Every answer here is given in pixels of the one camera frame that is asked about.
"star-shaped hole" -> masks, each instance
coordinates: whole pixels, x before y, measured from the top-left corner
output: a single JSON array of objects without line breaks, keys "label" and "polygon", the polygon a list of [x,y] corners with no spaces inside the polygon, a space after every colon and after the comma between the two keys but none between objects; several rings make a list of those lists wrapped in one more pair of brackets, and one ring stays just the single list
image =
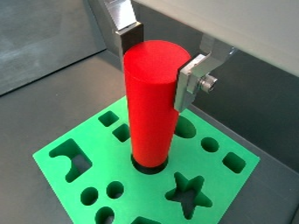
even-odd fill
[{"label": "star-shaped hole", "polygon": [[201,186],[204,178],[197,176],[188,180],[179,172],[173,174],[176,188],[164,197],[181,203],[183,216],[187,220],[192,218],[195,207],[211,207],[211,199],[203,194]]}]

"screw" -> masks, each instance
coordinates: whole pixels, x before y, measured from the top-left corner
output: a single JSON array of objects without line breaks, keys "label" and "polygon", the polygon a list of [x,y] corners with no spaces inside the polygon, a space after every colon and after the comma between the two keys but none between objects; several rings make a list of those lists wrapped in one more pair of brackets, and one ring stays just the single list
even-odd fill
[{"label": "screw", "polygon": [[213,76],[205,74],[200,78],[200,82],[199,82],[200,90],[208,94],[209,91],[213,89],[216,82],[217,82],[217,79]]}]

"red cylinder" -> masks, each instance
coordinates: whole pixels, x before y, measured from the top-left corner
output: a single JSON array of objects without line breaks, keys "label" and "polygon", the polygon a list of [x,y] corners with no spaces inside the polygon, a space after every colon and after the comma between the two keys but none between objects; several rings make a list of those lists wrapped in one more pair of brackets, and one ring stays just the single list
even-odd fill
[{"label": "red cylinder", "polygon": [[135,45],[124,56],[125,95],[135,161],[159,166],[168,157],[179,112],[173,109],[176,75],[191,55],[161,40]]}]

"green foam board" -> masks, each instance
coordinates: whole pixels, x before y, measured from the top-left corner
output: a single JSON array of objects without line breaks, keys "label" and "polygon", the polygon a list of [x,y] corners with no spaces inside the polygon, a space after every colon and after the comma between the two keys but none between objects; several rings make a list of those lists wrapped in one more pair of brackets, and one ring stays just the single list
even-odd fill
[{"label": "green foam board", "polygon": [[143,174],[131,161],[127,98],[33,158],[75,224],[219,223],[259,161],[185,109],[168,165]]}]

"circular hole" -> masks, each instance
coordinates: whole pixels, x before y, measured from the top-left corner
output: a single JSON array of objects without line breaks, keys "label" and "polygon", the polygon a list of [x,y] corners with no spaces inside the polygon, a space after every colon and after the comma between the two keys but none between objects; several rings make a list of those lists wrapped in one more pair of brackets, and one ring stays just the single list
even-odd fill
[{"label": "circular hole", "polygon": [[173,134],[183,138],[193,138],[196,135],[196,129],[191,121],[183,116],[179,116]]},{"label": "circular hole", "polygon": [[87,188],[80,195],[80,202],[84,206],[95,204],[99,198],[99,191],[95,187]]},{"label": "circular hole", "polygon": [[97,210],[96,214],[96,223],[97,224],[111,224],[115,219],[115,212],[113,210],[104,206]]},{"label": "circular hole", "polygon": [[124,186],[120,182],[115,181],[107,186],[107,196],[111,199],[117,199],[124,193]]},{"label": "circular hole", "polygon": [[132,165],[133,165],[135,169],[145,175],[157,174],[159,172],[161,172],[164,170],[164,168],[168,164],[168,158],[167,158],[164,160],[164,162],[160,165],[157,165],[156,167],[144,167],[136,162],[133,155],[131,155],[131,161],[132,161]]},{"label": "circular hole", "polygon": [[219,150],[219,143],[212,137],[204,137],[200,140],[200,146],[207,152],[216,152]]}]

